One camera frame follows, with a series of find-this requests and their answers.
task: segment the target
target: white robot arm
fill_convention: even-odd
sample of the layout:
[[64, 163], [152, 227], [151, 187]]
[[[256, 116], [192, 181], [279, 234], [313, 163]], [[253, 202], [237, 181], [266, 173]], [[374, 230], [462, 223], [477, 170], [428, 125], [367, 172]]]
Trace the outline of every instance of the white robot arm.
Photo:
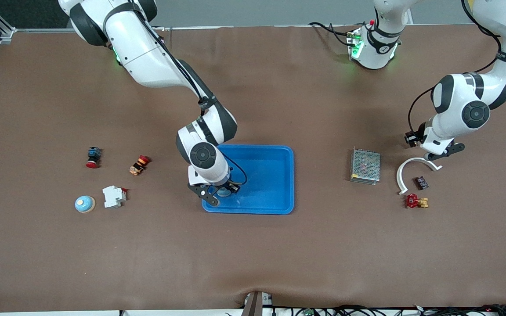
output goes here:
[[500, 35], [500, 50], [487, 74], [451, 74], [434, 86], [430, 98], [437, 114], [405, 137], [411, 147], [420, 142], [427, 160], [463, 150], [454, 138], [484, 126], [490, 111], [506, 102], [506, 1], [476, 0], [471, 8], [478, 24]]
[[224, 108], [195, 71], [177, 60], [148, 21], [157, 14], [155, 0], [58, 0], [77, 34], [89, 44], [114, 49], [136, 82], [149, 88], [186, 86], [199, 98], [201, 115], [177, 133], [175, 144], [188, 168], [189, 188], [213, 206], [209, 192], [236, 193], [231, 169], [216, 146], [237, 131], [233, 115]]
[[349, 57], [361, 66], [379, 69], [394, 57], [408, 10], [421, 0], [374, 0], [376, 19], [347, 34]]

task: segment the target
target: plastic tray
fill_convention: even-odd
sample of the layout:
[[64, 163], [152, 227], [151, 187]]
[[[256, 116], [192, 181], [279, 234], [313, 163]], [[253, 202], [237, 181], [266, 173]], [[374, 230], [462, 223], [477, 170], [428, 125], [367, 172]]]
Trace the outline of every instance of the plastic tray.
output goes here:
[[[237, 194], [216, 197], [217, 207], [202, 201], [207, 212], [285, 215], [294, 209], [294, 153], [288, 146], [222, 144], [218, 149], [247, 173], [247, 183]], [[243, 174], [228, 161], [231, 178]]]

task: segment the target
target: metal mesh box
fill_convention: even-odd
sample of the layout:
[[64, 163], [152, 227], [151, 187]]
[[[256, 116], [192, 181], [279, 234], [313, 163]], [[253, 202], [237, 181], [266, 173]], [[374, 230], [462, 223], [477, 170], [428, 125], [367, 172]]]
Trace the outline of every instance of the metal mesh box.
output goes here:
[[380, 154], [355, 148], [351, 160], [351, 181], [375, 186], [380, 181]]

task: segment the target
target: brown mat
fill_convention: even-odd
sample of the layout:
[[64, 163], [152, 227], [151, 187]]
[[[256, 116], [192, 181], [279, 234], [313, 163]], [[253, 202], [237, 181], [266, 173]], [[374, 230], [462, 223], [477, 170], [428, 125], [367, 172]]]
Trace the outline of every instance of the brown mat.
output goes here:
[[[199, 114], [190, 90], [139, 86], [76, 34], [15, 34], [0, 48], [0, 311], [232, 308], [253, 290], [298, 306], [506, 303], [506, 104], [439, 172], [407, 167], [428, 210], [405, 209], [395, 181], [423, 155], [402, 138], [413, 98], [496, 48], [474, 26], [402, 37], [378, 71], [311, 28], [167, 37], [237, 118], [232, 144], [295, 151], [295, 210], [258, 216], [209, 214], [186, 188], [174, 140]], [[433, 114], [424, 97], [414, 122]], [[89, 146], [102, 168], [84, 166]], [[346, 180], [355, 146], [383, 154], [377, 186]], [[132, 176], [140, 154], [153, 162]], [[102, 206], [110, 185], [130, 189], [122, 208]]]

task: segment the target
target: round button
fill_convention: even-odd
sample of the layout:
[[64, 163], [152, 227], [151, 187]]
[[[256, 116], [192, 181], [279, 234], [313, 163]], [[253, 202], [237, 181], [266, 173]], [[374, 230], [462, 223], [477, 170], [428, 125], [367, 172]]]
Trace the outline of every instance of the round button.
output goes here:
[[76, 200], [76, 210], [80, 213], [91, 212], [95, 208], [95, 199], [91, 196], [80, 196]]
[[489, 119], [489, 107], [481, 101], [472, 101], [462, 109], [462, 120], [469, 128], [480, 128]]
[[216, 162], [216, 148], [210, 143], [198, 143], [191, 149], [191, 163], [199, 168], [211, 168]]

